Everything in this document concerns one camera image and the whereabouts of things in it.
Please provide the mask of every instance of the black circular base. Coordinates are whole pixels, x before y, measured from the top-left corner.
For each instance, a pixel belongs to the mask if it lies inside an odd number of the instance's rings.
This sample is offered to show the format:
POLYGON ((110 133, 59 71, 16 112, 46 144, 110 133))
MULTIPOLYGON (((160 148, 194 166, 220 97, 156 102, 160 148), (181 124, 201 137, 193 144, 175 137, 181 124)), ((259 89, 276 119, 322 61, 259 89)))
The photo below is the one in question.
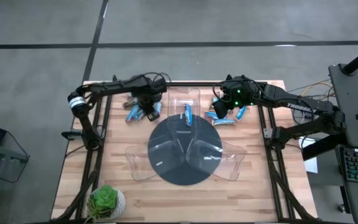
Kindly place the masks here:
MULTIPOLYGON (((197 117, 198 116, 193 115, 193 122, 196 120, 197 117)), ((169 119, 180 120, 180 114, 171 116, 169 119)), ((182 126, 182 122, 175 123, 175 129, 177 129, 177 131, 183 130, 182 133, 177 132, 177 137, 180 142, 180 145, 182 146, 183 152, 186 154, 188 146, 189 146, 193 137, 191 136, 191 133, 188 132, 190 130, 190 128, 188 126, 186 126, 186 124, 185 124, 184 115, 183 115, 182 120, 183 120, 183 126, 182 126)), ((198 117, 197 122, 200 122, 200 131, 203 132, 203 135, 198 137, 199 140, 208 142, 208 138, 211 138, 211 139, 214 139, 215 144, 216 144, 216 142, 220 142, 219 134, 215 130, 215 128, 212 126, 212 124, 210 124, 207 120, 205 120, 204 118, 201 118, 201 117, 198 117)), ((168 132, 169 132, 169 130, 168 130, 168 118, 167 118, 167 119, 163 120, 162 122, 160 122, 157 125, 157 127, 155 127, 152 134, 150 135, 149 140, 156 139, 160 136, 163 136, 164 134, 167 134, 168 132)), ((185 161, 179 167, 177 167, 171 171, 168 171, 166 173, 159 174, 158 169, 155 166, 156 163, 152 162, 152 160, 153 160, 153 156, 159 157, 159 158, 165 157, 165 156, 172 156, 172 153, 166 153, 167 155, 162 155, 163 153, 164 152, 158 152, 158 156, 156 156, 155 152, 150 153, 150 151, 149 151, 150 164, 152 165, 154 171, 156 171, 156 173, 159 176, 161 176, 162 179, 166 180, 167 182, 169 182, 171 184, 176 184, 176 185, 192 185, 192 184, 200 183, 201 181, 207 179, 211 175, 211 173, 214 172, 214 170, 218 167, 218 165, 220 163, 220 159, 208 161, 207 170, 210 170, 210 173, 207 173, 207 172, 202 172, 195 168, 192 168, 185 161)), ((199 154, 192 155, 193 157, 191 158, 191 160, 194 161, 195 159, 204 159, 204 156, 208 156, 209 154, 210 154, 210 152, 203 152, 203 149, 201 149, 199 151, 199 154)), ((214 156, 221 157, 222 153, 214 152, 214 156)))

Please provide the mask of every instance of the clear plastic container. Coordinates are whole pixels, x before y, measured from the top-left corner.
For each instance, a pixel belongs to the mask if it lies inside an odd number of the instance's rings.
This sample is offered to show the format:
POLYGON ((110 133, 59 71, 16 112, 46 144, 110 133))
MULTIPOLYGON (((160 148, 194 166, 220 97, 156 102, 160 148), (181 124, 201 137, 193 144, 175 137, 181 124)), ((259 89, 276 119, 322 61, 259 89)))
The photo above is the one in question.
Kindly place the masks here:
POLYGON ((194 136, 200 130, 200 90, 170 87, 168 89, 168 129, 177 134, 194 136), (185 106, 190 105, 191 126, 186 124, 185 106))
POLYGON ((189 166, 205 173, 226 180, 237 180, 245 153, 242 147, 232 146, 210 138, 203 132, 197 132, 187 149, 186 161, 189 166))
POLYGON ((175 133, 128 147, 126 157, 132 169, 134 180, 144 180, 162 175, 179 167, 185 161, 185 154, 175 133))

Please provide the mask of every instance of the white pot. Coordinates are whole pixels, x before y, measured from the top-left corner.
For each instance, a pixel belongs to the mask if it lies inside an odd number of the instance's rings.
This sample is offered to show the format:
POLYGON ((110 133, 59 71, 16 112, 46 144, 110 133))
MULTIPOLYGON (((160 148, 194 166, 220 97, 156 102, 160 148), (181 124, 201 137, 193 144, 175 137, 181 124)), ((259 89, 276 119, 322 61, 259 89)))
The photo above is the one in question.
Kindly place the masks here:
POLYGON ((114 209, 114 211, 112 212, 112 214, 110 215, 109 218, 100 218, 98 220, 112 220, 112 219, 116 219, 118 218, 124 211, 125 209, 125 204, 126 204, 126 201, 125 201, 125 196, 124 196, 124 193, 122 193, 120 190, 117 190, 117 205, 116 205, 116 209, 114 209))

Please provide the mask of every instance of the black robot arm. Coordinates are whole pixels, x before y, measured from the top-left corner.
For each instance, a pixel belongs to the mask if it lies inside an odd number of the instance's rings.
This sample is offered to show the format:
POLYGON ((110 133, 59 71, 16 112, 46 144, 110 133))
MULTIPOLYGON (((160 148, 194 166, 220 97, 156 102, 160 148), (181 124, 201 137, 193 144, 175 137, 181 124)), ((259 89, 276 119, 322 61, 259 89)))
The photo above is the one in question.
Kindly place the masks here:
POLYGON ((87 150, 97 149, 101 144, 101 138, 96 127, 91 124, 88 115, 95 103, 104 96, 132 93, 133 97, 137 97, 139 107, 144 110, 150 121, 160 116, 154 110, 153 105, 161 100, 162 93, 167 91, 167 84, 161 74, 153 74, 159 78, 151 80, 147 76, 148 73, 133 76, 128 80, 117 80, 114 76, 112 82, 82 85, 70 93, 67 100, 73 115, 80 120, 83 128, 81 138, 87 150))
POLYGON ((304 96, 287 93, 280 87, 256 82, 244 75, 238 77, 227 76, 220 83, 223 96, 213 103, 218 118, 223 118, 228 110, 235 107, 242 108, 249 105, 260 105, 270 108, 287 107, 318 115, 308 123, 298 126, 275 129, 265 129, 265 138, 270 139, 273 148, 283 149, 291 138, 308 134, 324 132, 339 134, 346 128, 344 113, 329 101, 314 100, 304 96))

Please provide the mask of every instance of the green succulent plant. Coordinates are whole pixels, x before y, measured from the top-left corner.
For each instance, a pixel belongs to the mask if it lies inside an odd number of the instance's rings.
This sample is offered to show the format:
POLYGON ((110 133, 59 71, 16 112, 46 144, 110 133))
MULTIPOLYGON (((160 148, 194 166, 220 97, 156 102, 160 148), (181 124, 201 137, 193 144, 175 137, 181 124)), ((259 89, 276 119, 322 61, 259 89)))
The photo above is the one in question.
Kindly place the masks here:
POLYGON ((90 218, 93 220, 109 217, 117 205, 117 190, 110 185, 103 185, 96 190, 88 199, 88 215, 87 222, 90 218))

